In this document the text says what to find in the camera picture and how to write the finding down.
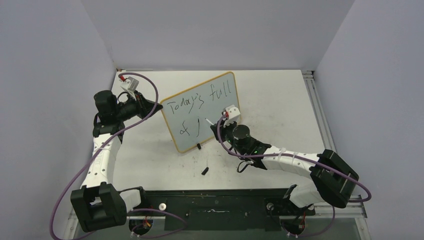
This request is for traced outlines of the black marker cap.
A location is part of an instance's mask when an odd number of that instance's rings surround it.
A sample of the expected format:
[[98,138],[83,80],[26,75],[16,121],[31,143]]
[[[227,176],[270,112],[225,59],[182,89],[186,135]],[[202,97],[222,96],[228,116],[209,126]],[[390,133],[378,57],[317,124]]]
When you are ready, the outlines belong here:
[[207,172],[209,171],[209,167],[206,167],[203,171],[202,171],[202,175],[204,176]]

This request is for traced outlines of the yellow-framed whiteboard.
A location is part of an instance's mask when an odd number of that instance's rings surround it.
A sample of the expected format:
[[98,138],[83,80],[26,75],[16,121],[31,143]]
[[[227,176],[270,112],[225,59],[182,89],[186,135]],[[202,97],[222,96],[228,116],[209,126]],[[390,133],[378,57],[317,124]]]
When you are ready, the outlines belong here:
[[236,76],[225,72],[160,102],[162,115],[179,153],[185,153],[214,137],[210,124],[217,123],[230,105],[240,108]]

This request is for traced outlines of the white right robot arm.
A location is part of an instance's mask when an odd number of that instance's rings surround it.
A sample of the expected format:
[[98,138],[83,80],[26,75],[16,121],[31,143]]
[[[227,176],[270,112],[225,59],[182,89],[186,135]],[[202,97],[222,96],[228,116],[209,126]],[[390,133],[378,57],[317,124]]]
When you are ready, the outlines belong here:
[[309,154],[288,151],[261,142],[250,134],[248,126],[233,122],[210,126],[215,139],[229,143],[228,153],[263,170],[278,170],[309,179],[304,186],[295,184],[283,199],[283,209],[296,214],[316,203],[343,209],[347,206],[359,175],[333,150]]

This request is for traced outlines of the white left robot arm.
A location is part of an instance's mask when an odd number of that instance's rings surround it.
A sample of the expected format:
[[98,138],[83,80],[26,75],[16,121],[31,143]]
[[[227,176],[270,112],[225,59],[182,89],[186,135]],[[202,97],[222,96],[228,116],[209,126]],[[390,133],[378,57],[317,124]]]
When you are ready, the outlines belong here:
[[124,102],[119,102],[110,90],[102,90],[93,97],[98,110],[93,123],[94,159],[80,189],[73,190],[70,195],[85,233],[124,225],[130,210],[138,216],[149,210],[149,201],[141,186],[117,190],[113,186],[113,176],[123,142],[124,122],[133,117],[152,116],[163,106],[146,99],[137,90],[125,93],[127,100]]

